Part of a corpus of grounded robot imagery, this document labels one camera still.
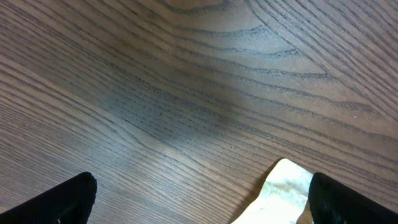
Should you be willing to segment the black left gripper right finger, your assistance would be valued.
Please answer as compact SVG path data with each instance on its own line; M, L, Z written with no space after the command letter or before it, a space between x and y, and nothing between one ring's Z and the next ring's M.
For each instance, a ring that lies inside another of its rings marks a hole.
M397 214L357 191L316 172L308 202L315 224L397 224Z

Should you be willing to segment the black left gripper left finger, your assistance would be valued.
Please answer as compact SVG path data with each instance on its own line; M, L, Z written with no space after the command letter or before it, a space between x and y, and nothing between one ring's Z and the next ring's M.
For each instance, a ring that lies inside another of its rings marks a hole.
M96 179L82 172L2 213L1 224L87 224L96 192Z

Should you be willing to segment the beige brown snack pouch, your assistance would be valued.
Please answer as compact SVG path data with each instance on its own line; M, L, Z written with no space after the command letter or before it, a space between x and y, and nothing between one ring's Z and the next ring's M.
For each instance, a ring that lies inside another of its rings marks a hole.
M312 178L296 163L279 160L256 199L233 224L314 224L308 201Z

